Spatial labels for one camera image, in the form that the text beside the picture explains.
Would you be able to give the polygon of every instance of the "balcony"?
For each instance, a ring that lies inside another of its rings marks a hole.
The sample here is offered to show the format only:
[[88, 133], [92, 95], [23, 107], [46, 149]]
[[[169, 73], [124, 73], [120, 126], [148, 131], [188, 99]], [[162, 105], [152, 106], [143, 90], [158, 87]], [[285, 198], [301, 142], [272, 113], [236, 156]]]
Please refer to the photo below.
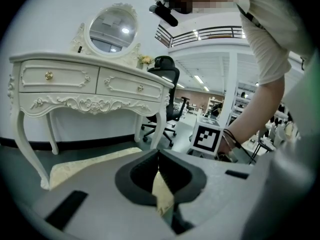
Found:
[[236, 38], [245, 39], [246, 36], [241, 26], [214, 26], [202, 29], [194, 29], [193, 31], [172, 36], [164, 27], [158, 26], [155, 38], [159, 40], [166, 47], [176, 47], [191, 42], [201, 40]]

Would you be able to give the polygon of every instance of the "white vanity table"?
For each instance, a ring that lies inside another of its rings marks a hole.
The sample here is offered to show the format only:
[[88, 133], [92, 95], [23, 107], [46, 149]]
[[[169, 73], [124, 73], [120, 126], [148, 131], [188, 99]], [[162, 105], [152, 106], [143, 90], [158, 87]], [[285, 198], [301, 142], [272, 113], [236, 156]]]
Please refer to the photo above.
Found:
[[[136, 19], [128, 5], [117, 4], [111, 7], [119, 8], [131, 13]], [[110, 9], [104, 9], [103, 12], [110, 12]], [[13, 71], [8, 84], [8, 96], [11, 99], [11, 125], [15, 142], [39, 173], [41, 187], [44, 189], [49, 188], [49, 177], [26, 138], [25, 115], [43, 118], [52, 152], [56, 155], [59, 151], [50, 112], [57, 108], [70, 108], [93, 115], [118, 109], [134, 111], [138, 114], [134, 135], [136, 142], [139, 141], [143, 116], [156, 115], [158, 123], [151, 149], [157, 147], [166, 126], [166, 106], [169, 104], [169, 89], [174, 87], [173, 84], [134, 67], [137, 65], [139, 43], [132, 42], [126, 48], [127, 52], [104, 56], [89, 41], [89, 30], [84, 23], [81, 24], [72, 41], [71, 52], [30, 52], [10, 58]], [[84, 131], [80, 125], [74, 127]]]

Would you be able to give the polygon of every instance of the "gray floor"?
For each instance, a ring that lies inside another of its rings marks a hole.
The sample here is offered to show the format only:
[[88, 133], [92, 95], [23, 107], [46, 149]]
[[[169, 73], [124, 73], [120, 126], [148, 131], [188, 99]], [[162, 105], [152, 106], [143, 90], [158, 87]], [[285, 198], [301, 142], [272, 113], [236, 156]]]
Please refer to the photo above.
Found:
[[[151, 128], [146, 127], [145, 130], [140, 132], [139, 143], [130, 141], [106, 147], [66, 150], [60, 152], [59, 155], [54, 155], [50, 151], [41, 150], [36, 150], [35, 153], [48, 175], [50, 175], [52, 167], [56, 164], [99, 157], [133, 147], [138, 147], [141, 150], [148, 150], [150, 149], [151, 140], [154, 134], [148, 136], [147, 142], [143, 142], [142, 139], [143, 135], [149, 130], [151, 130]], [[192, 134], [193, 128], [185, 123], [177, 122], [174, 130], [176, 130], [177, 136], [172, 138], [174, 142], [172, 150], [186, 153], [189, 146], [189, 136]], [[171, 149], [169, 143], [169, 140], [162, 136], [157, 148]], [[17, 148], [0, 146], [0, 172], [12, 197], [29, 206], [46, 192], [46, 190], [40, 187], [40, 177], [37, 171]]]

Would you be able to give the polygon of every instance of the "black office chair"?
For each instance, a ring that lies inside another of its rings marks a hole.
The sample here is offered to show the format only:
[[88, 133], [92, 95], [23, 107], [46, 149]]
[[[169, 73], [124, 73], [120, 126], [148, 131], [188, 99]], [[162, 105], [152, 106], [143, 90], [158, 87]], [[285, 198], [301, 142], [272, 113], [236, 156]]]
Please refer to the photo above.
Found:
[[[169, 91], [170, 100], [169, 100], [169, 105], [166, 107], [166, 121], [168, 122], [168, 121], [174, 120], [178, 122], [184, 111], [185, 104], [187, 100], [189, 100], [189, 98], [181, 97], [183, 99], [183, 103], [180, 111], [174, 110], [175, 91], [176, 91], [176, 86], [177, 86], [179, 75], [180, 75], [179, 69], [175, 67], [174, 60], [169, 56], [156, 57], [154, 60], [154, 67], [148, 69], [148, 72], [155, 74], [159, 77], [165, 77], [166, 79], [171, 80], [172, 83], [174, 84], [174, 87]], [[155, 115], [149, 116], [147, 118], [150, 120], [150, 122], [153, 122], [153, 123], [157, 122], [157, 118]], [[147, 138], [148, 135], [155, 132], [156, 125], [143, 124], [141, 126], [141, 129], [143, 130], [145, 129], [145, 127], [150, 127], [153, 129], [143, 136], [144, 142], [148, 140]], [[163, 135], [170, 141], [169, 146], [172, 147], [174, 143], [172, 142], [171, 138], [167, 135], [165, 131], [173, 132], [173, 136], [177, 135], [176, 131], [168, 128], [165, 128], [163, 131]]]

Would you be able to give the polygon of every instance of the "ornate mirror frame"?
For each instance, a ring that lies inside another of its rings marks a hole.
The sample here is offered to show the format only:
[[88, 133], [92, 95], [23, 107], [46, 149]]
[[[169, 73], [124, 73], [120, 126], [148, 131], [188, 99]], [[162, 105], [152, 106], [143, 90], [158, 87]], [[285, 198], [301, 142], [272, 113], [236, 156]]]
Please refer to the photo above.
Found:
[[[99, 50], [91, 41], [90, 27], [93, 22], [108, 10], [120, 9], [128, 12], [135, 21], [135, 34], [132, 43], [125, 50], [109, 53]], [[141, 44], [138, 42], [137, 36], [139, 34], [139, 22], [136, 10], [128, 3], [115, 3], [110, 7], [101, 9], [94, 19], [87, 24], [81, 23], [78, 28], [75, 38], [71, 41], [70, 51], [73, 53], [80, 53], [82, 55], [97, 56], [104, 58], [107, 61], [112, 61], [127, 66], [136, 67], [138, 62], [139, 49]]]

